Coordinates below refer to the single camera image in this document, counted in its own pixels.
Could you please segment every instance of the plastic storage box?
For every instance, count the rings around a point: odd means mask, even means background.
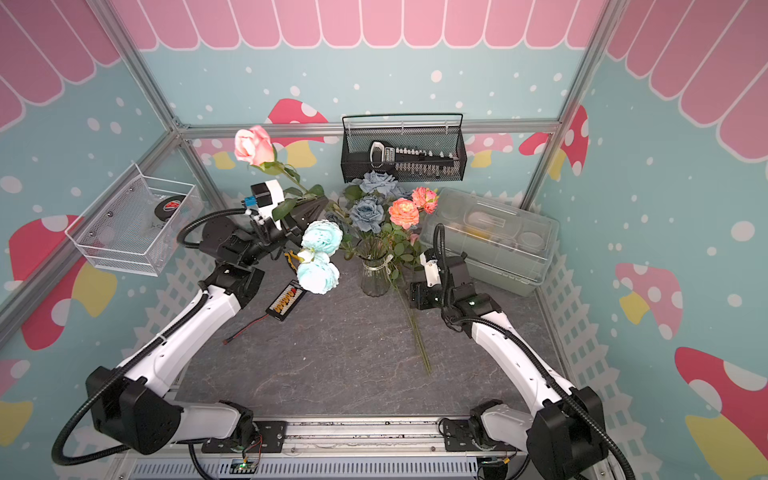
[[[431,246],[442,223],[445,248],[467,253],[473,278],[522,296],[544,282],[560,227],[556,220],[451,188],[439,195],[437,211],[426,216],[422,244]]]

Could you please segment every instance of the mushroom wall decal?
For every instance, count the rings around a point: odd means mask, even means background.
[[[327,124],[328,121],[314,108],[294,98],[283,98],[278,101],[270,115],[268,124]],[[338,137],[277,137],[272,139],[272,144],[279,151],[283,148],[288,153],[287,162],[294,167],[312,167],[317,163],[317,158],[310,150],[310,141],[326,144],[335,144]]]
[[[707,408],[720,413],[685,418],[715,473],[724,480],[747,480],[768,472],[768,379],[687,347],[675,351],[674,362]]]
[[[27,223],[8,241],[13,272],[13,287],[26,280],[60,242],[74,215],[58,215]],[[64,275],[42,303],[22,325],[22,335],[33,350],[47,348],[61,336],[67,324],[72,299],[83,304],[89,315],[101,315],[118,288],[112,273],[94,268],[85,258]]]
[[[0,398],[29,370],[28,360],[0,360]],[[32,402],[0,402],[0,446],[11,445],[32,417]]]
[[[523,155],[540,154],[546,147],[548,139],[547,134],[533,134],[520,145],[520,153]],[[549,176],[552,180],[560,181],[560,173],[565,163],[565,159],[571,164],[571,169],[577,177],[581,175],[584,169],[584,163],[587,161],[587,149],[589,148],[589,120],[587,110],[583,105],[579,105],[576,110],[576,116],[571,122],[571,128],[565,132],[563,143],[554,154],[554,161],[549,167]]]
[[[467,156],[471,157],[472,168],[485,168],[491,164],[491,152],[500,151],[508,154],[515,149],[510,134],[476,134],[464,140]]]
[[[639,324],[649,311],[654,314],[662,338],[677,334],[683,320],[683,293],[677,277],[669,270],[632,263],[616,266],[614,286],[624,285],[632,293],[619,300],[630,322]]]

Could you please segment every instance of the black cable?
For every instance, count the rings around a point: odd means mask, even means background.
[[[200,248],[200,243],[195,242],[187,242],[187,235],[192,233],[192,230],[198,228],[203,223],[206,223],[208,220],[211,220],[213,218],[218,217],[228,217],[230,215],[241,215],[245,214],[245,207],[241,208],[230,208],[228,210],[219,210],[217,212],[211,212],[209,214],[205,214],[202,217],[192,220],[188,225],[184,225],[181,227],[181,230],[179,230],[179,234],[176,235],[176,241],[180,244],[185,246],[186,248]]]
[[[197,474],[202,477],[203,480],[215,480],[215,478],[208,475],[208,472],[203,470],[203,466],[197,460],[197,455],[194,452],[194,445],[190,443],[187,444],[187,447],[190,449],[190,458],[192,459],[192,465],[194,465],[194,469],[197,470]]]
[[[195,306],[192,307],[189,312],[182,316],[177,322],[174,322],[172,325],[165,329],[165,331],[162,333],[162,336],[165,339],[173,335],[186,322],[188,322],[189,319],[192,318],[197,312],[199,312],[200,309],[203,308],[203,305],[205,305],[205,303],[208,301],[209,295],[206,285],[202,282],[199,282],[198,284],[203,290],[203,296],[200,297],[200,300],[195,304]],[[64,445],[67,442],[69,435],[72,434],[74,428],[78,425],[80,420],[82,420],[85,414],[88,413],[88,410],[91,409],[94,403],[96,403],[96,401],[99,400],[107,392],[107,390],[109,390],[115,383],[120,382],[123,379],[125,373],[134,368],[144,357],[149,355],[152,350],[162,345],[165,341],[163,337],[157,337],[149,342],[141,350],[139,350],[139,352],[134,355],[133,358],[128,360],[125,365],[113,371],[112,375],[107,379],[106,382],[104,382],[101,388],[99,388],[99,390],[97,390],[96,393],[94,393],[92,396],[88,397],[85,403],[83,403],[83,405],[75,411],[74,415],[72,415],[72,417],[64,424],[64,427],[61,428],[61,431],[58,433],[58,436],[56,437],[56,440],[54,440],[53,446],[51,447],[51,459],[56,465],[80,465],[81,463],[93,462],[94,460],[108,457],[109,455],[114,455],[115,453],[125,452],[126,450],[130,449],[130,447],[127,445],[118,445],[110,449],[101,450],[100,452],[94,452],[88,455],[81,455],[79,457],[70,457],[64,454]]]
[[[531,463],[531,456],[526,455],[525,460],[523,460],[523,464],[520,465],[520,469],[515,472],[515,474],[511,477],[509,477],[509,480],[518,480],[520,476],[525,472],[525,469],[528,468],[528,464]]]
[[[433,243],[432,245],[436,247],[436,255],[438,257],[438,267],[441,269],[441,282],[443,285],[443,299],[445,299],[445,288],[447,287],[447,282],[445,282],[442,278],[450,277],[449,275],[449,269],[448,264],[445,261],[445,227],[441,224],[438,224],[435,228],[435,235],[433,237]],[[445,311],[445,303],[441,300],[441,306],[443,307],[443,311]],[[616,442],[613,441],[613,439],[608,436],[608,434],[605,432],[605,430],[598,425],[595,420],[589,416],[589,413],[587,413],[581,406],[571,398],[571,396],[565,392],[565,390],[560,386],[560,384],[557,383],[557,381],[554,379],[554,377],[547,371],[547,369],[541,364],[541,362],[538,360],[538,357],[531,351],[531,349],[528,348],[527,345],[525,345],[525,342],[522,341],[519,337],[516,335],[513,335],[512,332],[507,330],[506,328],[503,328],[496,323],[491,322],[490,320],[483,319],[479,316],[464,316],[458,319],[446,319],[445,317],[443,320],[448,324],[449,322],[453,325],[465,325],[467,323],[479,323],[481,325],[485,325],[490,329],[496,330],[497,332],[504,335],[507,339],[510,339],[524,354],[528,357],[529,360],[531,360],[531,363],[533,363],[533,366],[538,370],[539,375],[545,380],[547,385],[554,390],[555,393],[557,393],[564,402],[566,402],[574,411],[576,411],[576,414],[581,417],[584,422],[590,426],[592,430],[594,430],[607,444],[608,450],[610,450],[614,456],[616,457],[616,460],[619,463],[619,466],[621,467],[622,472],[624,472],[624,477],[626,480],[634,480],[634,472],[632,470],[632,465],[629,464],[629,461],[627,460],[627,457],[624,456],[624,453],[621,452],[618,445],[616,445]]]

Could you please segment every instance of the light blue peony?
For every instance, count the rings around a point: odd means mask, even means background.
[[[333,255],[341,244],[342,231],[338,225],[328,220],[312,222],[304,232],[301,246],[314,252]]]
[[[299,285],[312,293],[325,295],[339,284],[339,269],[333,263],[315,261],[301,263],[296,269]]]

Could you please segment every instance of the blue rose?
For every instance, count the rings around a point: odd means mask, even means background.
[[[376,203],[374,197],[364,197],[349,211],[352,225],[361,232],[378,233],[382,231],[381,222],[384,220],[384,208]]]
[[[328,220],[312,222],[301,239],[301,246],[315,252],[333,255],[341,244],[342,231],[338,225]]]
[[[312,293],[325,295],[339,284],[339,269],[333,263],[313,261],[301,263],[296,269],[299,285]]]
[[[362,176],[362,180],[355,179],[353,183],[359,185],[363,193],[370,194],[377,191],[385,197],[392,193],[393,188],[397,187],[397,180],[392,175],[377,172],[369,172]]]

